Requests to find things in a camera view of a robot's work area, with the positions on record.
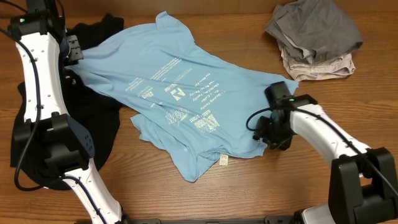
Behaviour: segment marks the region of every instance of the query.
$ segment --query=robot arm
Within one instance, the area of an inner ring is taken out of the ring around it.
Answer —
[[[294,217],[266,217],[267,224],[370,224],[398,217],[397,195],[364,160],[396,189],[394,158],[387,149],[371,149],[359,142],[332,121],[311,96],[292,96],[284,82],[272,84],[265,94],[271,117],[260,117],[253,138],[286,150],[292,135],[301,135],[331,167],[328,203],[296,212]],[[362,187],[362,176],[372,179],[372,184]]]
[[[14,130],[16,141],[24,146],[38,123],[39,134],[32,144],[40,152],[28,151],[29,159],[43,164],[50,177],[62,179],[76,193],[90,214],[92,223],[122,223],[122,208],[108,192],[93,161],[94,145],[87,129],[68,114],[63,101],[60,72],[65,60],[75,56],[75,45],[68,45],[63,18],[58,17],[54,0],[30,0],[32,13],[11,19],[9,33],[33,56],[39,75],[41,114],[37,116],[35,74],[28,53],[16,44],[24,67],[26,99],[25,125]]]

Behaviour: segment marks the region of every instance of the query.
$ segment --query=wooden table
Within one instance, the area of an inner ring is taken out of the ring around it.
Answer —
[[[398,14],[351,15],[364,39],[354,55],[357,70],[342,80],[302,82],[308,93],[347,132],[372,147],[384,146],[398,158]],[[177,16],[197,45],[227,62],[248,69],[288,74],[275,40],[264,35],[270,14]],[[93,23],[99,17],[69,18]],[[126,27],[155,17],[127,17]],[[6,20],[0,21],[5,27]],[[15,44],[0,35],[0,223],[73,223],[88,214],[72,191],[21,192],[9,167],[12,124],[21,104],[17,85],[23,72]],[[195,183],[185,181],[169,154],[139,140],[131,124],[136,112],[123,108],[112,154],[100,174],[131,218],[162,220],[261,218],[292,214],[327,201],[330,170],[317,152],[295,136],[285,152],[215,164]],[[23,185],[33,186],[24,174]]]

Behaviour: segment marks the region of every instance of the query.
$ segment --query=black cloth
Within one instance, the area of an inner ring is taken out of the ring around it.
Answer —
[[[123,30],[124,20],[107,14],[102,22],[93,25],[78,24],[71,31],[78,37],[82,50],[96,47],[108,37]],[[83,125],[91,134],[95,147],[94,162],[99,170],[111,154],[116,133],[118,132],[119,110],[123,106],[116,100],[100,95],[92,89],[84,86],[80,77],[71,70],[64,70],[60,75],[63,100],[69,115]],[[14,130],[24,124],[26,93],[25,83],[18,85],[19,93],[22,96],[22,104],[14,121]],[[11,140],[11,167],[15,167],[20,158],[23,146]],[[40,150],[30,147],[29,150]],[[68,190],[69,186],[62,182],[55,182],[48,185],[52,178],[45,178],[46,173],[32,162],[27,156],[22,164],[22,170],[37,184],[54,190]]]
[[[123,30],[124,19],[107,14],[101,22],[92,25],[77,24],[68,30],[68,35],[76,35],[82,50],[98,46],[108,37]]]

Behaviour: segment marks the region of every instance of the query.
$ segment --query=wooden surface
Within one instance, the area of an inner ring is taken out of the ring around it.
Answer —
[[[308,93],[342,128],[372,147],[384,146],[398,158],[398,14],[353,13],[364,39],[354,55],[357,70],[343,80],[302,82]],[[236,65],[288,77],[275,40],[264,35],[270,14],[177,16],[197,45]],[[126,27],[153,22],[153,16],[127,17]],[[69,19],[92,23],[99,17]],[[6,25],[0,20],[0,26]],[[73,192],[41,189],[21,192],[9,167],[12,124],[21,98],[22,65],[14,43],[0,35],[0,223],[73,223],[88,218]],[[100,174],[132,218],[162,220],[261,218],[292,214],[327,201],[330,170],[300,136],[285,152],[229,159],[215,164],[195,183],[185,181],[169,154],[139,140],[130,122],[136,112],[123,108],[121,126]],[[32,186],[23,174],[23,185]]]
[[[25,7],[26,0],[9,0]],[[102,16],[156,15],[164,10],[176,14],[271,13],[277,4],[295,0],[62,0],[67,18]],[[345,12],[398,11],[398,1],[334,0]],[[0,18],[20,14],[17,9],[0,5]]]

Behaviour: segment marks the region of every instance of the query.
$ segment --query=white graphic print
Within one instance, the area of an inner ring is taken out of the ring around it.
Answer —
[[[216,118],[211,114],[207,118],[202,118],[199,121],[195,122],[195,126],[199,129],[200,132],[213,132],[220,125],[218,124]]]
[[[138,78],[138,77],[135,78],[131,83],[129,83],[129,87],[127,87],[125,89],[125,91],[129,91],[129,90],[131,91],[131,90],[137,88],[143,81],[144,81],[143,78]]]
[[[172,90],[170,93],[174,96],[175,100],[177,101],[180,100],[181,97],[185,96],[185,93],[179,87],[177,87],[177,89]]]
[[[168,119],[169,124],[178,122],[179,125],[189,113],[189,110],[185,108],[179,108],[177,110],[170,110],[169,112],[166,112],[166,118]]]
[[[146,99],[148,97],[152,97],[152,96],[154,96],[154,93],[151,91],[153,89],[154,88],[152,86],[147,86],[141,92],[138,93],[138,96],[141,96],[144,99]]]
[[[178,63],[181,62],[181,59],[176,57],[171,62],[169,62],[167,65],[163,66],[152,78],[151,80],[159,80],[166,74],[170,69],[172,69],[174,66],[176,66]]]

